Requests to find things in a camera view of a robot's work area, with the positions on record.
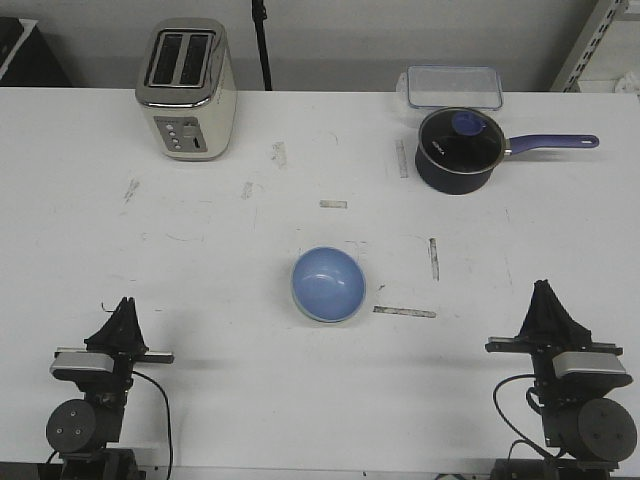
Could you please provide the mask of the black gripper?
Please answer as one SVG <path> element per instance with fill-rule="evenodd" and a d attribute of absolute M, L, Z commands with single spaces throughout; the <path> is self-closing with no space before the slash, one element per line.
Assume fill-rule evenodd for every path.
<path fill-rule="evenodd" d="M 549 337 L 547 326 L 564 344 L 587 346 L 531 342 L 547 340 Z M 591 331 L 570 316 L 547 280 L 534 282 L 529 308 L 516 338 L 490 337 L 485 344 L 485 350 L 496 353 L 528 354 L 531 356 L 537 378 L 548 383 L 554 381 L 566 385 L 587 384 L 557 379 L 552 365 L 552 359 L 556 355 L 569 351 L 604 352 L 614 353 L 620 360 L 623 353 L 623 349 L 613 343 L 592 342 Z"/>
<path fill-rule="evenodd" d="M 123 351 L 126 339 L 128 351 L 144 353 L 101 352 Z M 137 363 L 169 365 L 174 362 L 174 354 L 172 352 L 148 351 L 148 346 L 144 341 L 139 325 L 135 299 L 133 297 L 123 297 L 106 323 L 96 333 L 86 338 L 84 343 L 89 351 L 59 348 L 54 353 L 54 358 L 56 353 L 61 351 L 100 352 L 111 356 L 115 364 L 111 374 L 82 375 L 80 378 L 74 380 L 60 380 L 73 382 L 83 393 L 122 393 L 131 388 L 133 384 L 132 372 Z"/>

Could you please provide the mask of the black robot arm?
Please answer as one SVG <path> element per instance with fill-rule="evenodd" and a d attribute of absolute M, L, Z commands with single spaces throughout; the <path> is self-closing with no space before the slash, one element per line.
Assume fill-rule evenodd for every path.
<path fill-rule="evenodd" d="M 534 284 L 519 333 L 491 337 L 489 352 L 523 353 L 533 366 L 525 392 L 540 417 L 543 445 L 524 433 L 517 443 L 538 453 L 536 459 L 506 456 L 495 461 L 493 479 L 608 479 L 635 451 L 638 432 L 631 414 L 608 398 L 633 378 L 620 361 L 621 347 L 596 342 L 589 329 L 563 307 L 550 284 Z"/>
<path fill-rule="evenodd" d="M 171 352 L 152 352 L 145 344 L 132 297 L 121 299 L 106 323 L 84 340 L 83 348 L 54 352 L 51 375 L 83 393 L 51 413 L 46 438 L 62 461 L 60 479 L 145 479 L 147 473 L 130 448 L 110 448 L 120 439 L 128 394 L 136 376 L 161 385 L 135 370 L 138 363 L 171 364 Z"/>

